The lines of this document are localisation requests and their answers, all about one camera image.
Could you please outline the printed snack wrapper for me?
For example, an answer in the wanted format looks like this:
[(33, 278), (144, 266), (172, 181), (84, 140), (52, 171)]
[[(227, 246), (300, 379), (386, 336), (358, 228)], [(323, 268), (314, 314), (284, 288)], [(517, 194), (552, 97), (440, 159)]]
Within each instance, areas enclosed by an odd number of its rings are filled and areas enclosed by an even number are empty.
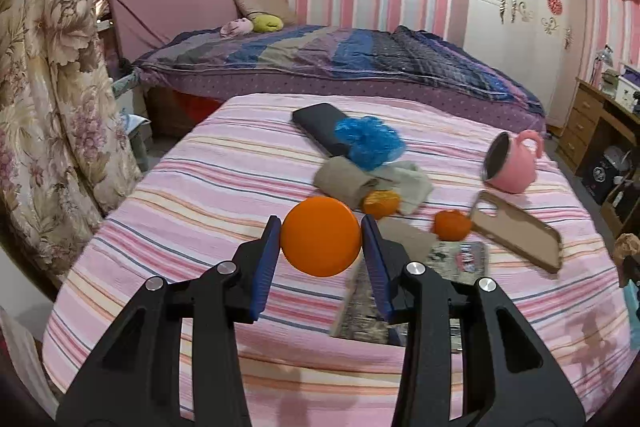
[[(472, 285), (487, 274), (488, 250), (482, 242), (437, 242), (422, 257), (410, 254), (443, 279)], [(330, 336), (362, 343), (405, 346), (408, 324), (388, 324), (378, 312), (363, 256), (347, 285), (347, 296), (330, 329)]]

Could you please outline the brown paper piece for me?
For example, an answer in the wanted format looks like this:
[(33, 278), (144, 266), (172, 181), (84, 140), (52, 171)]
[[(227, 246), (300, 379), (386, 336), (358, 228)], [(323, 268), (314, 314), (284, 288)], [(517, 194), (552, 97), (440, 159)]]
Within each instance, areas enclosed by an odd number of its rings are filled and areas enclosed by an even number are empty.
[(438, 242), (438, 237), (434, 233), (423, 231), (408, 225), (405, 221), (390, 217), (378, 220), (378, 231), (383, 239), (404, 247), (411, 261), (423, 262), (424, 265), (427, 265), (432, 247)]

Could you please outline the small orange tangerine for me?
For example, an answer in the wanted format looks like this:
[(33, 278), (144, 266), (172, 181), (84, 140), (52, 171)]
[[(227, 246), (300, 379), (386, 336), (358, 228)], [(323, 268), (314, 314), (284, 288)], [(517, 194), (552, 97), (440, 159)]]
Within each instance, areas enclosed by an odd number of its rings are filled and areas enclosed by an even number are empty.
[(442, 242), (462, 242), (471, 233), (473, 222), (459, 210), (442, 210), (436, 213), (432, 232)]

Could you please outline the grey cloth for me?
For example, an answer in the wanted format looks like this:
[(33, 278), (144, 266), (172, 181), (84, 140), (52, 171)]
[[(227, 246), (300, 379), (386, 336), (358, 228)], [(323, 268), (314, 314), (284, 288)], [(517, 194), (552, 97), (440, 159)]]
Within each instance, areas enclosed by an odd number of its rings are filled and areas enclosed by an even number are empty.
[(395, 161), (370, 172), (378, 179), (379, 190), (394, 191), (400, 197), (398, 212), (409, 216), (427, 201), (434, 190), (431, 179), (413, 161)]

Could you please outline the orange ball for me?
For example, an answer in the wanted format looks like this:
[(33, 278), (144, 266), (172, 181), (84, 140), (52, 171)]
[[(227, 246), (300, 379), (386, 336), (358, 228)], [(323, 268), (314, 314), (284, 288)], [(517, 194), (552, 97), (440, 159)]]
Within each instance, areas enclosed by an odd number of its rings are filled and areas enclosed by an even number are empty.
[(286, 215), (280, 247), (298, 271), (311, 277), (334, 277), (360, 253), (360, 224), (344, 202), (326, 196), (307, 198)]

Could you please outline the pink striped bedsheet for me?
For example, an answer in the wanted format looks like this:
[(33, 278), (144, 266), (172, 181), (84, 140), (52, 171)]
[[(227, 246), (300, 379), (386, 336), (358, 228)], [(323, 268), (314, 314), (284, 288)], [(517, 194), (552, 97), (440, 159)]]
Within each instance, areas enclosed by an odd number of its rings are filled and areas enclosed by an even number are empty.
[[(63, 284), (43, 336), (43, 365), (66, 389), (100, 337), (153, 275), (191, 280), (233, 256), (314, 195), (323, 153), (292, 124), (317, 98), (232, 98), (182, 139), (103, 222)], [(336, 96), (352, 117), (374, 116), (406, 142), (405, 158), (433, 192), (410, 217), (468, 210), (495, 127), (393, 98)], [(628, 311), (615, 267), (587, 210), (555, 162), (513, 204), (561, 235), (563, 264), (548, 274), (490, 245), (489, 273), (544, 340), (587, 413), (602, 407), (631, 368)], [(250, 418), (256, 426), (386, 426), (404, 358), (399, 347), (330, 334), (350, 276), (313, 279), (280, 260), (265, 312), (236, 330)]]

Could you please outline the black bag under desk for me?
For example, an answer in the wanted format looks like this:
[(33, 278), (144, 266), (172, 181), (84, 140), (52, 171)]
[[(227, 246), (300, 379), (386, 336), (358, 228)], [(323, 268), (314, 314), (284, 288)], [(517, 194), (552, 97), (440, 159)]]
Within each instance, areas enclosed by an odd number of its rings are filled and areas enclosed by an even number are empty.
[(582, 184), (598, 205), (602, 205), (631, 167), (631, 150), (616, 145), (607, 147), (600, 158), (587, 169)]

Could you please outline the floral beige curtain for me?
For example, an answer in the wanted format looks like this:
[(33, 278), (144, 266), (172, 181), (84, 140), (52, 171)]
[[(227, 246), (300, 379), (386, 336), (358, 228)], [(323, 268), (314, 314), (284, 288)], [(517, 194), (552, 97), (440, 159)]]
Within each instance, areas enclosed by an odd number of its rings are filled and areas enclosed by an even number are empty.
[(96, 0), (1, 0), (1, 213), (28, 261), (61, 284), (140, 176)]

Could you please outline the black rectangular case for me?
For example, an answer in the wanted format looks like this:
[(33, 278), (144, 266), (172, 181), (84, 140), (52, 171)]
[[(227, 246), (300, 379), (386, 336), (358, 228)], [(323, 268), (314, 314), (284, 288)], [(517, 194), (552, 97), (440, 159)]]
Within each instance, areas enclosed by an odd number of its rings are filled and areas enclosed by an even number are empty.
[(292, 113), (292, 123), (330, 157), (347, 156), (349, 153), (349, 145), (335, 134), (337, 124), (346, 118), (341, 109), (329, 103), (314, 104)]

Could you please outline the purple plaid bed quilt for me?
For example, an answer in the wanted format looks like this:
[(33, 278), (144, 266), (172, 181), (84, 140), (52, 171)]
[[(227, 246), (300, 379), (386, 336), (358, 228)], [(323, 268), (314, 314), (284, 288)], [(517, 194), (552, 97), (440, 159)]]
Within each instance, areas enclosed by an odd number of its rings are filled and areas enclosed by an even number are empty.
[(300, 25), (222, 38), (183, 32), (140, 56), (145, 86), (226, 101), (251, 93), (382, 96), (512, 132), (546, 129), (541, 101), (521, 83), (423, 30)]

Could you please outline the desk lamp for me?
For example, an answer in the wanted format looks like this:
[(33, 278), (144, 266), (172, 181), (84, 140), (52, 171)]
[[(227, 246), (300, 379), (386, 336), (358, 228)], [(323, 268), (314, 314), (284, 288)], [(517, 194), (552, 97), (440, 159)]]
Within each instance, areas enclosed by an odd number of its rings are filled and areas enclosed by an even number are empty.
[(589, 83), (591, 87), (600, 88), (602, 67), (608, 68), (613, 65), (613, 50), (606, 44), (603, 49), (596, 52), (594, 56)]

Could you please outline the pink plush toy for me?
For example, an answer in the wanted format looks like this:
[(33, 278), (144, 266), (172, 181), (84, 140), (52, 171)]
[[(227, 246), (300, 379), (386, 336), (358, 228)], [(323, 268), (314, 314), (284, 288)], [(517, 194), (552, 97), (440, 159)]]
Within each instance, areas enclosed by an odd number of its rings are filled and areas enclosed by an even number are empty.
[(235, 38), (250, 34), (254, 30), (254, 24), (246, 17), (237, 18), (220, 28), (220, 36), (223, 39)]

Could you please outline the yellow plush toy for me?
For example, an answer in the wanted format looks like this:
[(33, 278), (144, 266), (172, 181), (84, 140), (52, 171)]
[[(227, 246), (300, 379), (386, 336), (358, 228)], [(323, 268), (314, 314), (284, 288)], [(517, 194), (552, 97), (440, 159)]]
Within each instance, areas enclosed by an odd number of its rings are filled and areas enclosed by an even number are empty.
[(272, 14), (259, 13), (252, 18), (252, 24), (255, 32), (265, 34), (266, 32), (275, 32), (283, 29), (284, 23)]

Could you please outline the white decorated wardrobe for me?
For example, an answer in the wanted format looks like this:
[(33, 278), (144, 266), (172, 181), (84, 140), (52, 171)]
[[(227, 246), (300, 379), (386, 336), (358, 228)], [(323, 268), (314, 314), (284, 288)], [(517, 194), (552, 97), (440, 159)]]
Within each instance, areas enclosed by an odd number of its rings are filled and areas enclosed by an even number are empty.
[(565, 126), (582, 60), (586, 0), (469, 0), (464, 49), (521, 83)]

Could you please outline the brown pillow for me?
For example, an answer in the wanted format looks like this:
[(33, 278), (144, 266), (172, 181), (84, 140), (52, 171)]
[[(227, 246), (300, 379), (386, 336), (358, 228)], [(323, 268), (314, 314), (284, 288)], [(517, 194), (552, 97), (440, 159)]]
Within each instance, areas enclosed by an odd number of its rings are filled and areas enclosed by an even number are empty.
[(279, 17), (285, 26), (298, 24), (298, 16), (286, 0), (233, 0), (239, 12), (254, 20), (260, 14)]

